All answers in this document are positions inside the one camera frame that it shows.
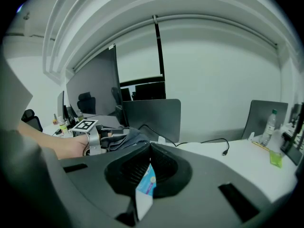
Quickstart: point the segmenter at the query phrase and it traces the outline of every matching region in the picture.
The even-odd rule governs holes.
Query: water bottle
[[[276,124],[276,118],[275,118],[276,113],[277,113],[276,109],[273,109],[272,114],[268,118],[264,133],[260,139],[260,145],[262,145],[264,147],[267,146],[272,134],[274,133],[275,124]]]
[[[65,121],[63,120],[62,116],[58,117],[58,121],[59,121],[59,127],[61,129],[61,132],[63,133],[63,135],[67,135],[68,134],[68,130],[67,130],[67,126]]]
[[[84,115],[80,110],[77,110],[77,117],[79,121],[84,120]]]

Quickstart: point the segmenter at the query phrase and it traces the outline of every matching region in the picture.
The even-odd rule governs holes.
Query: yellow object
[[[60,125],[60,129],[61,129],[63,135],[68,134],[67,126],[65,124]]]
[[[254,143],[255,145],[257,145],[258,147],[261,147],[261,148],[264,149],[264,150],[267,150],[268,152],[270,151],[268,148],[266,148],[266,147],[260,145],[260,144],[257,143],[257,142],[252,141],[252,143]]]
[[[273,165],[282,168],[282,156],[280,153],[270,151],[270,163]]]

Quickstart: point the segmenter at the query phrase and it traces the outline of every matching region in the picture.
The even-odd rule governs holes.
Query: white desk
[[[226,142],[192,142],[182,144],[178,148],[201,154],[226,164],[232,170],[255,184],[271,202],[293,190],[297,183],[294,175],[297,167],[287,156],[283,157],[283,166],[280,169],[270,164],[268,151],[254,145],[250,141],[231,141],[229,145],[230,149],[226,156],[222,156],[222,152],[227,148]]]
[[[69,130],[69,135],[56,135],[55,132],[59,129],[59,124],[57,125],[53,125],[53,124],[50,124],[46,127],[43,127],[43,133],[47,134],[47,135],[52,135],[52,136],[55,136],[55,137],[61,137],[61,138],[71,138],[73,137],[72,133],[71,133],[71,130]]]
[[[59,124],[53,125],[50,124],[48,126],[43,127],[43,133],[48,134],[48,135],[53,135],[57,130],[59,129]]]

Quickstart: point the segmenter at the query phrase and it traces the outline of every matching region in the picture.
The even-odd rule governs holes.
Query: black slot
[[[158,24],[155,24],[155,32],[156,32],[156,40],[157,40],[157,48],[158,48],[158,58],[160,62],[160,73],[162,74],[163,79],[165,80],[165,70],[163,66],[163,57],[162,57],[162,42],[161,42],[160,29],[158,27]]]
[[[81,170],[84,168],[87,168],[87,165],[82,163],[82,164],[77,164],[77,165],[66,166],[63,169],[65,170],[66,173],[69,173],[69,172]]]
[[[192,168],[185,159],[153,143],[111,162],[104,171],[105,178],[116,193],[132,197],[150,163],[156,177],[153,198],[178,194],[192,177]]]
[[[218,188],[243,222],[246,222],[259,213],[259,210],[231,183],[223,184]]]

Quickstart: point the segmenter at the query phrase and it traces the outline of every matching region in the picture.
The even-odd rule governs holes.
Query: cable
[[[98,114],[98,115],[94,115],[94,116],[87,116],[86,118],[91,118],[91,117],[95,117],[95,116],[103,116],[102,114]]]
[[[211,140],[207,140],[207,141],[204,141],[204,142],[200,142],[200,143],[208,143],[208,142],[211,142],[211,141],[216,141],[216,140],[225,140],[226,142],[227,142],[227,144],[228,144],[228,148],[222,153],[222,155],[223,156],[225,156],[225,155],[227,155],[227,153],[228,153],[228,150],[229,150],[229,142],[228,142],[228,140],[227,139],[225,139],[225,138],[218,138],[218,139],[211,139]],[[187,142],[182,142],[182,143],[179,143],[176,147],[178,147],[179,145],[181,145],[181,144],[185,144],[185,143],[187,143]]]
[[[176,144],[173,143],[170,139],[168,139],[168,138],[166,138],[165,136],[161,135],[160,133],[156,132],[154,129],[152,129],[151,127],[149,127],[147,124],[141,125],[141,126],[138,128],[138,130],[140,130],[143,126],[146,126],[146,127],[149,128],[150,130],[152,130],[153,132],[155,132],[157,135],[159,135],[160,137],[163,137],[164,139],[166,139],[166,140],[168,140],[170,143],[172,143],[175,147],[177,147]]]

